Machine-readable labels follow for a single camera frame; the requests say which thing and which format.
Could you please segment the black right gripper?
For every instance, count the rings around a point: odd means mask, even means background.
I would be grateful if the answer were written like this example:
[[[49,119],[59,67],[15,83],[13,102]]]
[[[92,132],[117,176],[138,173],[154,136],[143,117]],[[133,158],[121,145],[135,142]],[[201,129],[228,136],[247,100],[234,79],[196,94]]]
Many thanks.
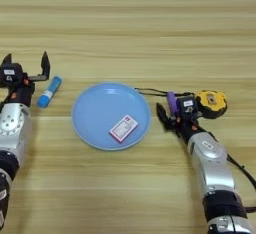
[[[167,116],[165,108],[160,103],[156,104],[156,113],[164,129],[173,130],[185,143],[187,143],[193,135],[205,132],[205,129],[193,121],[184,121],[181,118],[171,120]]]

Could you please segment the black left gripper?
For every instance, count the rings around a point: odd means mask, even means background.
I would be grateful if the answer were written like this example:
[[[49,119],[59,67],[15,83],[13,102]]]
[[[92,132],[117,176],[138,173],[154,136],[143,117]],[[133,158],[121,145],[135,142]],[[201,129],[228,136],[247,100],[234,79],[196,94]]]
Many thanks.
[[[12,55],[9,53],[2,61],[2,65],[11,64]],[[50,75],[50,61],[47,52],[43,53],[41,59],[42,75],[29,76],[24,73],[19,79],[14,75],[1,75],[0,88],[7,88],[8,94],[6,98],[0,102],[0,107],[8,103],[24,104],[29,107],[31,105],[32,95],[35,92],[35,83],[47,81]]]

